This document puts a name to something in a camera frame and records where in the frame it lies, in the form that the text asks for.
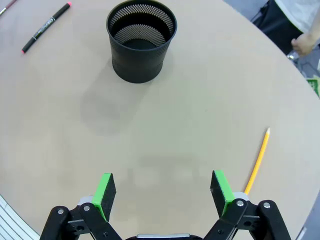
beige tabletop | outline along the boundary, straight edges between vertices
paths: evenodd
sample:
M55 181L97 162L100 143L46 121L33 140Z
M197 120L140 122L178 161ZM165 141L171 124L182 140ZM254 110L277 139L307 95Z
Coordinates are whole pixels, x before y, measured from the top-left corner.
M218 214L211 172L275 201L291 237L319 190L320 101L275 45L221 0L162 0L178 29L160 74L113 71L106 18L119 0L18 0L0 18L0 193L38 233L52 207L76 206L113 172L110 222L137 233L204 237ZM248 239L239 233L236 239Z

person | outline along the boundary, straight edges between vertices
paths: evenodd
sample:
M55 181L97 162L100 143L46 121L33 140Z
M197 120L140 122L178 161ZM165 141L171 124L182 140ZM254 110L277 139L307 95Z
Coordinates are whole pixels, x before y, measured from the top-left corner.
M308 55L320 38L320 0L269 0L253 21L284 54Z

black pants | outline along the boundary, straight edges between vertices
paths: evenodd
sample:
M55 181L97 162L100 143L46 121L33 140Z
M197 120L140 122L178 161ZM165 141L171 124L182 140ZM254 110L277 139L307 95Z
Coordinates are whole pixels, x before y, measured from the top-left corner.
M262 16L253 24L287 55L292 50L291 40L299 37L302 32L289 21L275 0L269 0L261 8L261 13Z

white shirt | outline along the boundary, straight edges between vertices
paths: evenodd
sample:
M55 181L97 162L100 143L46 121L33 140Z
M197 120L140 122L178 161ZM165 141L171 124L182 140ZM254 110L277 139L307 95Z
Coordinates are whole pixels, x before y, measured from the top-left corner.
M307 33L320 7L320 0L275 0L276 4L301 32Z

yellow pencil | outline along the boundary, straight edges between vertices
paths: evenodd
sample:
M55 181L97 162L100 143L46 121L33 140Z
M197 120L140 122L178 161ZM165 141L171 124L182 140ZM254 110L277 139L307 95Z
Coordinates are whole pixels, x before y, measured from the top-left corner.
M261 164L262 158L264 157L264 154L265 154L265 151L266 151L266 148L267 148L269 136L270 136L270 127L265 132L263 143L262 143L258 158L257 158L257 160L255 162L255 165L254 165L253 171L251 173L250 179L248 181L248 184L246 185L246 188L244 190L244 193L247 194L247 195L250 193L251 187L254 184L254 181L256 179L256 176L257 176L258 170L260 168L260 164Z

